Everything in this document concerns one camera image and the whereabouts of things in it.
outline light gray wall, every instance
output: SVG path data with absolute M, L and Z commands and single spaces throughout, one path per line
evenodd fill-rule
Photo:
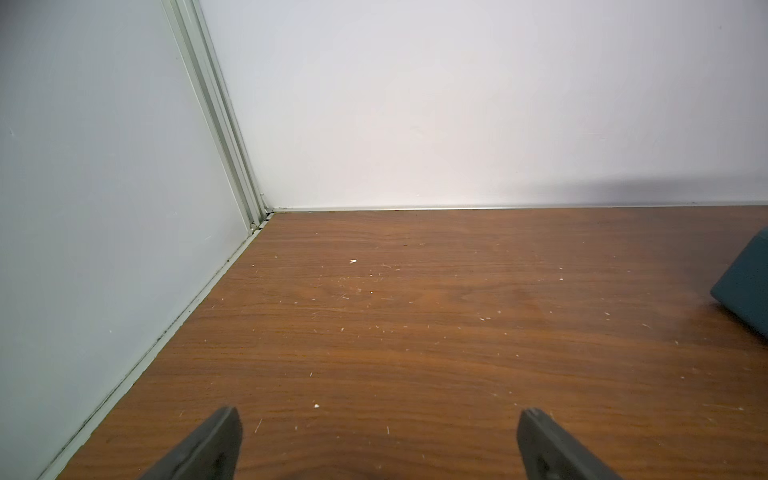
M 768 2 L 201 2 L 274 207 L 768 200 Z
M 0 478 L 36 478 L 246 239 L 160 0 L 0 3 Z

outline teal box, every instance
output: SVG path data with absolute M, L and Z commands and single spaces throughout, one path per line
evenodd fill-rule
M 768 338 L 768 227 L 744 247 L 710 293 Z

